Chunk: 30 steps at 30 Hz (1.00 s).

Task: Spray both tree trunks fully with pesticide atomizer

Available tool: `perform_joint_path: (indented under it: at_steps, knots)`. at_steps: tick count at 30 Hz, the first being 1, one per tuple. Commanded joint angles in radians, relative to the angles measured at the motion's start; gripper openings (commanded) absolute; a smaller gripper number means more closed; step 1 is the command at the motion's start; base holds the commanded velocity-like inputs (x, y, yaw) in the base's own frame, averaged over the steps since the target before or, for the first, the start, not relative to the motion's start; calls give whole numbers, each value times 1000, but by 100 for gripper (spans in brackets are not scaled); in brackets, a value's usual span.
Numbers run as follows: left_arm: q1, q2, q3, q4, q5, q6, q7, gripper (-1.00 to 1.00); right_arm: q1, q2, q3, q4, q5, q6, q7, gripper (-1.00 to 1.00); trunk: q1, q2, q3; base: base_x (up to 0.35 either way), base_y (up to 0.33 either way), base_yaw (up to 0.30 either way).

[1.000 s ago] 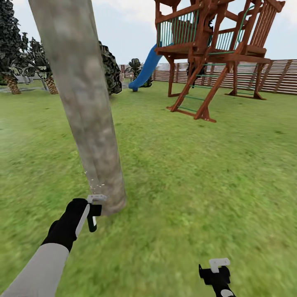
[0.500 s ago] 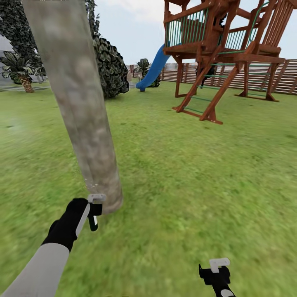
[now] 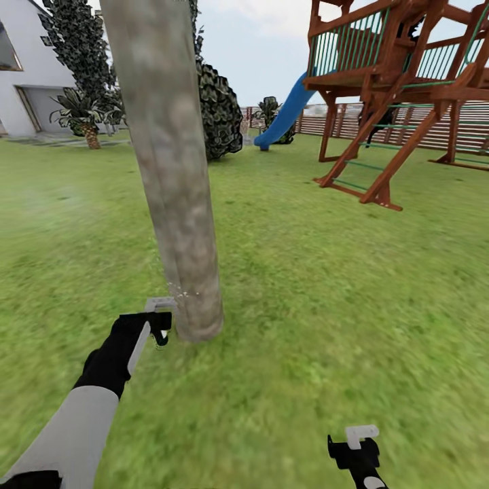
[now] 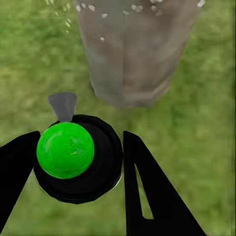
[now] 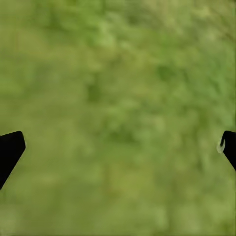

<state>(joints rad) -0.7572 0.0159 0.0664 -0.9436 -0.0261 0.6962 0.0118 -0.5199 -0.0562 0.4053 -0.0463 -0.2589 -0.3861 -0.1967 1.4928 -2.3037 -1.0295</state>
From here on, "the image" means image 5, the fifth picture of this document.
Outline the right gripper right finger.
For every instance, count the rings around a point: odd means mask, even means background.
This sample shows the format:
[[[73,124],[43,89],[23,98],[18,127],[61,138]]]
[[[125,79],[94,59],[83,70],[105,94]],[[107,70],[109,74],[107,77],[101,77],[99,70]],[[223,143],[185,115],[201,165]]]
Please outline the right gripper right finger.
[[[217,144],[217,151],[219,154],[224,152],[230,163],[236,170],[236,133],[225,131],[223,137]]]

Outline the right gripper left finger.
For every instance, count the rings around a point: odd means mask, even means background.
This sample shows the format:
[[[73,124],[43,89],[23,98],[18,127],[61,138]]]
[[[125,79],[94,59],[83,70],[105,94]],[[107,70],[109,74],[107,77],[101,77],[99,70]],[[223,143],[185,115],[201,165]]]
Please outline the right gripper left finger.
[[[0,190],[25,150],[21,131],[0,136]]]

